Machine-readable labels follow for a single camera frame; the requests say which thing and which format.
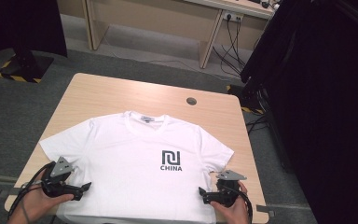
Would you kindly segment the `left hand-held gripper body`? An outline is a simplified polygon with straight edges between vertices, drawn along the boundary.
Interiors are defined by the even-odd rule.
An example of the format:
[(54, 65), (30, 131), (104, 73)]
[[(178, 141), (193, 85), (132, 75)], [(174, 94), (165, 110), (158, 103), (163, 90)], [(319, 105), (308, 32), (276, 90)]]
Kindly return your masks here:
[(74, 196), (77, 191), (76, 187), (65, 183), (72, 170), (72, 165), (64, 157), (59, 157), (57, 161), (49, 163), (41, 178), (44, 193), (50, 198), (64, 194)]

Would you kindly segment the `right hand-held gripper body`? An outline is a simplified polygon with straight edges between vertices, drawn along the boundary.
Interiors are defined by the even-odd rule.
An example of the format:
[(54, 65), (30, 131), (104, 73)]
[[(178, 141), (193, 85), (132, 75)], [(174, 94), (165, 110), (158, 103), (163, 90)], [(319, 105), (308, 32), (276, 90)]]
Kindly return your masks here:
[(225, 170), (217, 176), (217, 189), (215, 196), (213, 197), (214, 202), (218, 202), (225, 207), (230, 207), (235, 203), (238, 197), (243, 198), (247, 201), (247, 195), (240, 191), (240, 180), (245, 180), (244, 175), (238, 174), (231, 170)]

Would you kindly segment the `white t-shirt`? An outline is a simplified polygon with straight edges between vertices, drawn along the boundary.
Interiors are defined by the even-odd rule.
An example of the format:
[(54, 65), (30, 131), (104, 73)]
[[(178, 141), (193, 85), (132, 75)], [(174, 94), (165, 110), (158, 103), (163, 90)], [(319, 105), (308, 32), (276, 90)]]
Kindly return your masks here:
[(133, 111), (88, 119), (40, 146), (72, 164), (70, 184), (90, 185), (80, 201), (59, 206), (71, 224), (215, 224), (199, 190), (233, 154), (196, 124)]

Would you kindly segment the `person's right hand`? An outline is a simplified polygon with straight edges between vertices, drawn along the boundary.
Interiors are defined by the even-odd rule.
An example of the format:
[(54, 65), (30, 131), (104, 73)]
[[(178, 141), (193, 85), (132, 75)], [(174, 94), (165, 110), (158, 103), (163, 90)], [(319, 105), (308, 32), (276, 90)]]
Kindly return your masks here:
[(226, 219), (227, 224), (250, 224), (249, 204), (241, 196), (230, 207), (217, 202), (210, 202), (210, 206)]

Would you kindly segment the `person's left hand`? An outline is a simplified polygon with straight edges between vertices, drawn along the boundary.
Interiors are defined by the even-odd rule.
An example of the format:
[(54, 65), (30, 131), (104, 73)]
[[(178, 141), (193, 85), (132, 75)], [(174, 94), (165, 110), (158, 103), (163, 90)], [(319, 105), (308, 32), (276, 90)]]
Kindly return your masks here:
[(50, 198), (42, 190), (40, 184), (33, 184), (29, 187), (29, 191), (21, 199), (20, 209), (24, 211), (32, 211), (41, 213), (43, 216), (55, 206), (70, 202), (74, 199), (72, 194), (64, 194), (59, 197)]

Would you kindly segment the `grey tape strip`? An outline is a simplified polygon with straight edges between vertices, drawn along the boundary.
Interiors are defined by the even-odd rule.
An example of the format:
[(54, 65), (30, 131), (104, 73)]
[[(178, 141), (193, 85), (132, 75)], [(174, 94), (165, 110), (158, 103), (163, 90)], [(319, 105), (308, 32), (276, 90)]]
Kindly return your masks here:
[(11, 189), (1, 189), (0, 198), (5, 199), (8, 196), (18, 196), (26, 191), (26, 188), (11, 188)]
[(266, 205), (257, 204), (256, 205), (256, 211), (257, 212), (262, 212), (262, 213), (267, 213), (269, 217), (275, 217), (275, 212), (273, 210), (271, 210)]

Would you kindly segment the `black stand base striped tape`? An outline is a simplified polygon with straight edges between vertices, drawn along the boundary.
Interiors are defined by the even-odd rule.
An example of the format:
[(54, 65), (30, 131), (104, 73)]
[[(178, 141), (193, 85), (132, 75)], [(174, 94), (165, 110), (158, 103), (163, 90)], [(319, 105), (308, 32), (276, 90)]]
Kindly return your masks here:
[(256, 115), (263, 115), (265, 109), (259, 103), (256, 95), (245, 96), (242, 92), (242, 86), (238, 85), (227, 85), (227, 93), (236, 96), (241, 105), (241, 109), (245, 112), (253, 113)]
[(52, 63), (51, 57), (33, 55), (28, 49), (15, 49), (11, 58), (0, 68), (0, 78), (39, 83)]

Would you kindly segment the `black curtain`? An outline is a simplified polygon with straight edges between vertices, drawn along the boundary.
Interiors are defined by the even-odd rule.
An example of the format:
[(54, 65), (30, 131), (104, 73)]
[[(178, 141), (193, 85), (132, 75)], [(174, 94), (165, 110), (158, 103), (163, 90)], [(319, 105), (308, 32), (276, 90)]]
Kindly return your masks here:
[(0, 0), (0, 51), (42, 51), (65, 57), (57, 0)]

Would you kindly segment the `white power socket strip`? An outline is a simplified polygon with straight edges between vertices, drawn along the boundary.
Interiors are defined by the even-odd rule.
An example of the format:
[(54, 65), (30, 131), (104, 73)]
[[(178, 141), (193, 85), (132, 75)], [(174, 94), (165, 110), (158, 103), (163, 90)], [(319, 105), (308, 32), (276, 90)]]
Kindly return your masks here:
[(223, 14), (223, 19), (226, 21), (241, 22), (243, 15), (237, 12), (225, 11)]

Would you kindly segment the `beige wooden desk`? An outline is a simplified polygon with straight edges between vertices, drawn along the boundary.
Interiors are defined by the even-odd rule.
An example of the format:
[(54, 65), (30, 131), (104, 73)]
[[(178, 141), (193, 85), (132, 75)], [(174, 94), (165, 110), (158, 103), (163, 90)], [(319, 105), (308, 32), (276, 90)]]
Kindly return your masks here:
[[(199, 42), (200, 67), (207, 66), (213, 45), (228, 45), (227, 31), (239, 47), (251, 49), (273, 15), (251, 0), (57, 0), (61, 14), (85, 20), (89, 48), (96, 50), (110, 25), (122, 25)], [(223, 19), (225, 11), (243, 15), (241, 22)]]

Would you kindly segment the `black curtain enclosure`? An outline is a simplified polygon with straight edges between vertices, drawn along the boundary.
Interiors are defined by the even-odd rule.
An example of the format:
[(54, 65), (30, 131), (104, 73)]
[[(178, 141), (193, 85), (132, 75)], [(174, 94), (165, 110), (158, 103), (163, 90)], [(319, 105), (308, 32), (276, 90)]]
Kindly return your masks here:
[(318, 224), (358, 224), (358, 0), (282, 0), (242, 70)]

